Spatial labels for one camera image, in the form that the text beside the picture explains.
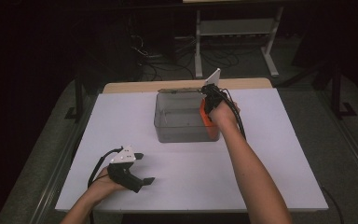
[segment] orange object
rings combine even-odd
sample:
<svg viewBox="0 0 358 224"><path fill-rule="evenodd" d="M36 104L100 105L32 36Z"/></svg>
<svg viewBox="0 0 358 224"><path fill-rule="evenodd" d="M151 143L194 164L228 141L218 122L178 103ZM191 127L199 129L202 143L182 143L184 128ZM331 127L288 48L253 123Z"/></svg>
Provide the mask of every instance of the orange object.
<svg viewBox="0 0 358 224"><path fill-rule="evenodd" d="M219 134L219 130L213 124L213 122L209 119L208 115L205 113L204 107L205 107L205 99L202 99L201 106L200 106L200 115L201 115L202 121L205 125L206 131L207 131L209 137L213 140L216 140L218 137L218 134Z"/></svg>

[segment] forearm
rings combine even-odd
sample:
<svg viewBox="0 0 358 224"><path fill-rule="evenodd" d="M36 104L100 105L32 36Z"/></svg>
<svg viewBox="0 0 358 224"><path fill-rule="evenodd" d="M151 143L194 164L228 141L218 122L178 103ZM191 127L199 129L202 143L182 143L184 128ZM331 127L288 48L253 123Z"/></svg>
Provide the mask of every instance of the forearm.
<svg viewBox="0 0 358 224"><path fill-rule="evenodd" d="M89 200L88 195L84 194L77 200L71 210L69 210L68 214L66 214L65 218L62 220L61 224L85 224L93 207L94 202Z"/></svg>
<svg viewBox="0 0 358 224"><path fill-rule="evenodd" d="M236 124L220 129L252 223L291 223L282 195Z"/></svg>

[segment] white tag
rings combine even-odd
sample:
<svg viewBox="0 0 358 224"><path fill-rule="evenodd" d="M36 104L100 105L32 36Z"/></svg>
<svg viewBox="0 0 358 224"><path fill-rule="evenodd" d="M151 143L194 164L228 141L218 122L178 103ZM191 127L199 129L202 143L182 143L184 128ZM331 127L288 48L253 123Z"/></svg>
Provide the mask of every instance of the white tag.
<svg viewBox="0 0 358 224"><path fill-rule="evenodd" d="M215 86L219 86L220 79L220 68L216 69L213 74L211 74L207 79L205 79L204 86L208 84L214 84Z"/></svg>
<svg viewBox="0 0 358 224"><path fill-rule="evenodd" d="M110 163L123 163L136 161L135 154L132 147L124 147L111 161Z"/></svg>

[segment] black wire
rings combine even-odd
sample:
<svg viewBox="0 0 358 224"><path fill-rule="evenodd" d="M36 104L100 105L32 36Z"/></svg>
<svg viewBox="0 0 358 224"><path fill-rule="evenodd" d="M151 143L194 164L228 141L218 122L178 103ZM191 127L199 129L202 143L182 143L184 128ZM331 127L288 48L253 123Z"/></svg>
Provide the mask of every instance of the black wire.
<svg viewBox="0 0 358 224"><path fill-rule="evenodd" d="M327 196L331 199L331 201L333 202L334 206L335 206L336 209L337 209L340 223L341 223L341 224L344 224L344 216L342 216L341 209L339 208L338 203L337 203L336 200L334 199L333 195L332 195L323 185L321 185L320 188L321 188L321 190L324 191L324 192L327 194Z"/></svg>
<svg viewBox="0 0 358 224"><path fill-rule="evenodd" d="M162 81L162 76L158 75L157 73L146 73L143 72L143 75L146 75L146 81L149 81L148 76L153 76L153 78L150 81L154 81L156 79L156 77L158 77L158 79L160 81Z"/></svg>
<svg viewBox="0 0 358 224"><path fill-rule="evenodd" d="M195 37L192 37L190 43L186 44L185 46L177 49L175 51L175 53L180 53L181 51L184 51L185 49L187 49L187 51L189 51L188 49L190 49L192 52L194 52L194 47L196 46L196 41L195 41Z"/></svg>
<svg viewBox="0 0 358 224"><path fill-rule="evenodd" d="M255 47L253 49L249 49L248 51L242 52L242 53L235 53L235 55L240 56L240 55L246 55L246 54L251 54L257 50L260 50L260 47Z"/></svg>
<svg viewBox="0 0 358 224"><path fill-rule="evenodd" d="M233 102L232 97L231 97L231 94L229 93L228 89L222 89L222 91L226 91L227 94L228 94L229 100L230 100L231 102Z"/></svg>
<svg viewBox="0 0 358 224"><path fill-rule="evenodd" d="M178 66L179 68L166 69L166 68L162 68L162 67L155 66L154 64L174 65L174 66ZM191 79L194 79L193 72L191 72L190 69L188 69L187 67L185 67L185 66L183 66L183 65L177 64L177 63L151 63L150 65L153 66L153 67L155 67L155 68L157 68L157 69L163 70L163 71L178 71L178 70L181 70L181 69L185 69L185 70L191 75Z"/></svg>
<svg viewBox="0 0 358 224"><path fill-rule="evenodd" d="M220 95L223 98L223 100L226 102L226 104L230 107L231 111L234 113L235 119L237 120L241 134L242 134L243 138L246 139L246 134L245 134L245 130L243 129L240 112L238 112L237 107L232 102L231 95L229 94L229 92L228 92L228 95L229 95L230 99L228 99L220 90L213 88L213 91L216 92L218 95Z"/></svg>
<svg viewBox="0 0 358 224"><path fill-rule="evenodd" d="M156 79L156 77L159 77L159 78L161 79L161 81L162 81L162 77L161 77L160 75L158 75L157 70L156 70L156 68L155 68L153 65L151 65L151 64L148 63L148 62L145 62L144 65L149 66L150 68L152 68L152 69L154 70L154 74L144 73L144 74L146 74L146 75L153 75L153 78L151 79L151 81L154 81L154 80Z"/></svg>
<svg viewBox="0 0 358 224"><path fill-rule="evenodd" d="M97 174L98 170L100 169L100 167L101 167L101 165L103 164L103 161L106 159L106 157L109 156L109 155L110 155L111 153L113 153L113 152L119 152L121 149L123 149L123 147L122 147L122 148L115 148L115 149L113 149L113 150L110 150L110 151L106 152L106 154L104 154L104 155L98 160L97 164L96 164L95 167L94 167L94 170L93 170L92 173L91 173L91 176L89 177L89 183L88 183L88 185L87 185L87 188L89 188L89 187L91 186L91 184L92 184L95 180L97 180L97 179L103 177L103 176L101 176L101 177L98 177L98 178L96 178L96 179L94 180L94 176ZM90 224L94 224L94 214L93 214L92 210L91 210L91 212L89 213L89 223L90 223Z"/></svg>
<svg viewBox="0 0 358 224"><path fill-rule="evenodd" d="M101 175L101 176L95 178L94 181L92 181L92 183L94 183L95 181L97 181L97 180L99 180L99 179L101 179L101 178L103 178L103 177L106 177L106 176L107 176L107 175Z"/></svg>
<svg viewBox="0 0 358 224"><path fill-rule="evenodd" d="M213 46L210 44L210 41L207 42L207 44L212 48ZM225 52L224 50L211 50L212 55L216 58L216 59L226 59L228 61L228 67L231 66L235 66L238 65L240 63L240 59L237 57L237 55L235 54L235 49L229 50L228 52ZM234 63L229 59L229 58L234 58L235 61Z"/></svg>
<svg viewBox="0 0 358 224"><path fill-rule="evenodd" d="M184 67L188 67L191 62L193 62L194 60L194 52L193 51L188 51L187 53L185 53L184 55L182 55L181 57L178 57L177 60L179 61L180 59L182 59L183 57L185 57L188 53L190 54L190 59L188 60L188 62L184 65Z"/></svg>
<svg viewBox="0 0 358 224"><path fill-rule="evenodd" d="M219 68L229 68L229 67L231 67L231 64L219 62L219 61L217 61L215 59L212 59L211 57L207 56L205 53L201 53L200 55L202 56L202 58L205 60L206 63L208 63L209 65L211 65L213 67L219 67Z"/></svg>

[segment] gray floor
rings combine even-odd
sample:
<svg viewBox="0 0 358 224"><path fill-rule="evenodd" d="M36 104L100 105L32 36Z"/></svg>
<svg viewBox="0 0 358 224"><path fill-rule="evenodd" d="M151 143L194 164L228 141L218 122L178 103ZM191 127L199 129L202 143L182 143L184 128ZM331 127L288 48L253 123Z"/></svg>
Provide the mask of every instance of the gray floor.
<svg viewBox="0 0 358 224"><path fill-rule="evenodd" d="M238 65L222 68L222 78L267 77L273 84L281 83L303 70L291 65L299 41L296 37L276 40L271 56L280 72L279 77L269 76L261 52L256 48L257 41L251 41L249 45L241 46L245 48L241 52L236 51L241 53L237 56ZM206 57L216 56L216 52L222 54L219 50L203 51ZM165 60L150 62L161 63ZM191 54L187 54L178 63L194 71ZM158 66L174 70L157 69L163 80L190 79L190 73L185 69L178 69L178 66ZM215 68L216 66L203 61L204 74L211 74ZM153 73L154 70L146 66L145 72ZM153 76L144 75L143 81L151 80ZM316 178L337 201L344 221L358 223L358 115L343 120L336 119L328 106L329 88L315 91L310 85L313 77L314 75L308 76L289 88L279 89L279 93ZM72 149L86 126L87 115L95 100L94 97L85 98L88 109L86 116L79 123L74 123L72 119L64 118L67 110L75 106L74 83L62 93L1 212L0 223L59 223L63 218L64 213L55 211L54 206L70 168ZM358 114L358 90L346 78L342 83L342 100L350 103ZM327 194L325 199L330 207L328 210L293 213L294 222L338 223L336 206ZM96 223L121 222L121 214L96 213L95 216Z"/></svg>

